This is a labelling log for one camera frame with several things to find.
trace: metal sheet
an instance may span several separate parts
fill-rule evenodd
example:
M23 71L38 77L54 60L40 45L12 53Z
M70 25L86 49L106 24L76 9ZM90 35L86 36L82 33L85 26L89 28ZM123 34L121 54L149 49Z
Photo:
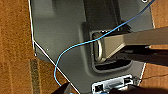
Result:
M141 0L119 0L123 20L136 15L147 3ZM82 0L31 0L32 22L35 40L56 61L59 54L73 44L90 40L85 25L85 11ZM133 31L153 28L150 9L142 17L129 23ZM132 61L125 69L108 73L98 73L93 68L91 45L76 47L60 60L59 68L80 93L91 92L94 82L111 79L126 74L141 76L143 63Z

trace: white plastic part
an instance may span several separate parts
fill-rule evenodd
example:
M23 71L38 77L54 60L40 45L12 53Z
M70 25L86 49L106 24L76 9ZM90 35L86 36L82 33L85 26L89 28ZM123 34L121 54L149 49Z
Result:
M129 82L124 82L124 78L132 78L132 75L125 75L125 76L93 83L92 94L109 92L112 88L117 88L118 90L126 90L128 84L133 84L133 80L130 80Z

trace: gray surface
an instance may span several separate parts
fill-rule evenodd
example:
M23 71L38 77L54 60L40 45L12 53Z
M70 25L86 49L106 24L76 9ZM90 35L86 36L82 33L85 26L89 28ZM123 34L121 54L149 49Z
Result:
M123 20L136 15L146 6L139 1L141 0L119 0ZM31 8L34 38L45 50L48 49L46 52L54 61L66 48L90 40L87 29L82 29L82 24L86 22L82 0L31 0ZM129 24L134 31L153 28L150 10ZM136 61L132 61L131 67L124 70L97 73L92 67L91 45L70 50L63 55L59 63L61 71L80 93L90 92L94 82L126 74L140 77L143 63ZM47 60L43 55L37 57Z

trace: blue cable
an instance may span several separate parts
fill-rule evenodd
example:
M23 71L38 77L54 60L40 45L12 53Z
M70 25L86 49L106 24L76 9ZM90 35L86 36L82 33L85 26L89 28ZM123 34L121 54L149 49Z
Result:
M62 57L62 55L63 55L64 53L66 53L66 52L69 51L70 49L75 48L75 47L77 47L77 46L81 46L81 45L84 45L84 44L88 44L88 43L92 43L92 42L95 42L95 41L97 41L97 40L100 40L101 38L105 37L106 35L110 34L111 32L115 31L116 29L120 28L121 26L127 24L128 22L130 22L130 21L132 21L133 19L135 19L135 18L137 18L138 16L140 16L148 7L150 7L150 5L151 5L154 1L155 1L155 0L152 0L151 2L149 2L149 4L148 4L141 12L139 12L136 16L134 16L134 17L131 18L130 20L128 20L128 21L126 21L126 22L120 24L119 26L115 27L113 30L107 32L106 34L102 35L101 37L99 37L99 38L97 38L97 39L94 39L94 40L87 41L87 42L75 44L75 45L69 47L68 49L64 50L64 51L59 55L59 57L58 57L58 59L57 59L57 62L56 62L56 65L55 65L55 70L54 70L54 79L55 79L55 81L58 83L58 85L61 86L61 84L59 83L59 81L58 81L57 78L56 78L56 69L57 69L58 63L59 63L59 61L60 61L60 59L61 59L61 57Z

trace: wooden floor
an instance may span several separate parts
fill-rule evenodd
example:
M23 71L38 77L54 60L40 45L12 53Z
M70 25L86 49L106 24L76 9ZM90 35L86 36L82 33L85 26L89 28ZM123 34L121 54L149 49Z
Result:
M168 26L168 0L156 0L152 5L155 28ZM152 46L168 49L167 45ZM36 59L31 42L31 28L27 0L0 0L0 93L31 94L32 86L30 60ZM41 94L50 94L58 85L53 78L54 66L38 60ZM147 64L144 76L168 74L168 67ZM58 80L66 80L58 75ZM168 89L168 76L143 80L143 87Z

